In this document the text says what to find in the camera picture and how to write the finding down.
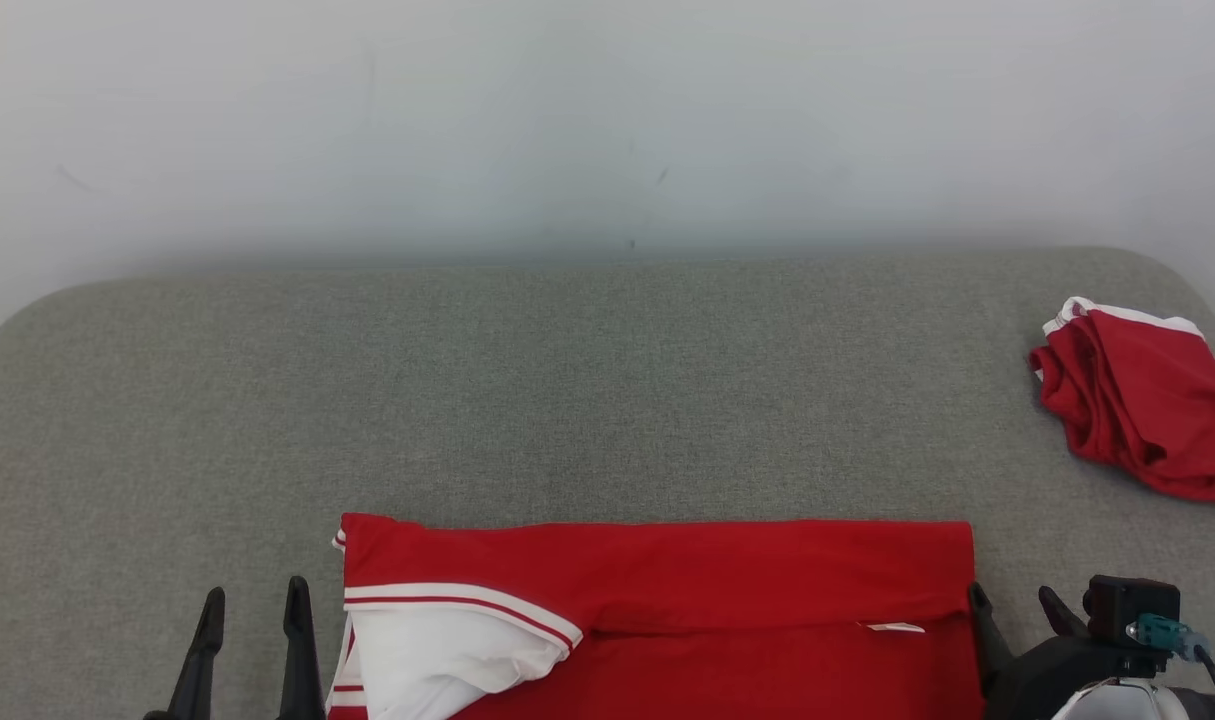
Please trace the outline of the red and white shirt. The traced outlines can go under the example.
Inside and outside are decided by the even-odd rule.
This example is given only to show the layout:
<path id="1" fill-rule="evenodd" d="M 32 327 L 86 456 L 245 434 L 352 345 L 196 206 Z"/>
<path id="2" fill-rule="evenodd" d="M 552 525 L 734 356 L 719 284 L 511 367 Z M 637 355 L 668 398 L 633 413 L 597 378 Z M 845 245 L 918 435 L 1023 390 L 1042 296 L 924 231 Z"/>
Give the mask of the red and white shirt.
<path id="1" fill-rule="evenodd" d="M 347 512 L 327 720 L 981 720 L 970 525 Z"/>

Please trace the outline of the red shorts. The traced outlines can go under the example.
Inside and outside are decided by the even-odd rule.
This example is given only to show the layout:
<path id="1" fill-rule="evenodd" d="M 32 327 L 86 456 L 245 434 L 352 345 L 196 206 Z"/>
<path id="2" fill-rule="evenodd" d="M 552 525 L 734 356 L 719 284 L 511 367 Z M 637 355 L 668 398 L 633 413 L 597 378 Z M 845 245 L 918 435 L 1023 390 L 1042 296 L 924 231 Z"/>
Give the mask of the red shorts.
<path id="1" fill-rule="evenodd" d="M 1215 357 L 1196 323 L 1070 297 L 1029 352 L 1075 457 L 1215 503 Z"/>

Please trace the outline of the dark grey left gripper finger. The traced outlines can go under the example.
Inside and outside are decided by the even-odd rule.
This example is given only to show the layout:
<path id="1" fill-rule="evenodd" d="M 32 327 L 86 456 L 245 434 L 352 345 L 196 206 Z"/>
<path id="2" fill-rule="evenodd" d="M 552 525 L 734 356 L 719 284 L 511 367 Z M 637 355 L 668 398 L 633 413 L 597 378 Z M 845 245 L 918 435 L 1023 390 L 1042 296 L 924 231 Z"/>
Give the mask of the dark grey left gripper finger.
<path id="1" fill-rule="evenodd" d="M 145 720 L 211 720 L 214 662 L 224 644 L 224 618 L 226 593 L 214 586 L 207 594 L 171 701 L 164 710 L 147 712 Z"/>
<path id="2" fill-rule="evenodd" d="M 313 630 L 313 602 L 304 577 L 292 577 L 284 602 L 284 678 L 277 720 L 327 720 Z"/>

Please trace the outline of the grey fabric sofa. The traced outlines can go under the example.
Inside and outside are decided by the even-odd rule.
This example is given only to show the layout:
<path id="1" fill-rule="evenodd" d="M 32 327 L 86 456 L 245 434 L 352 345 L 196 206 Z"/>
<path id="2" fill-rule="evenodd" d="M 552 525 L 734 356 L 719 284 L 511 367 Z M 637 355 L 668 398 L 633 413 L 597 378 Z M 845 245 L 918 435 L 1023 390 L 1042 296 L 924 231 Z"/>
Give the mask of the grey fabric sofa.
<path id="1" fill-rule="evenodd" d="M 214 585 L 214 714 L 278 710 L 287 583 L 324 669 L 339 515 L 965 520 L 1006 641 L 1035 593 L 1179 585 L 1215 659 L 1215 506 L 1083 463 L 1027 355 L 1070 296 L 1196 323 L 1115 249 L 182 274 L 0 328 L 0 720 L 165 705 Z"/>

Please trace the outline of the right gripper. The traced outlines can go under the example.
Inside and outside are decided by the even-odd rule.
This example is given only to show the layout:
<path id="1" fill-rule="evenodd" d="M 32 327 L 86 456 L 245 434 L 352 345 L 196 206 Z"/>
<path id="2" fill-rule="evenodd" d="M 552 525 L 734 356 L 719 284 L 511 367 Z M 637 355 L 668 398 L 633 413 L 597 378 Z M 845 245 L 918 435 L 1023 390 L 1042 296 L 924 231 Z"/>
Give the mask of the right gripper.
<path id="1" fill-rule="evenodd" d="M 1215 720 L 1215 662 L 1202 664 L 1213 691 L 1159 684 L 1168 662 L 1155 650 L 1128 650 L 1090 637 L 1087 624 L 1050 585 L 1038 603 L 1055 637 L 1011 653 L 985 589 L 968 586 L 983 720 Z"/>

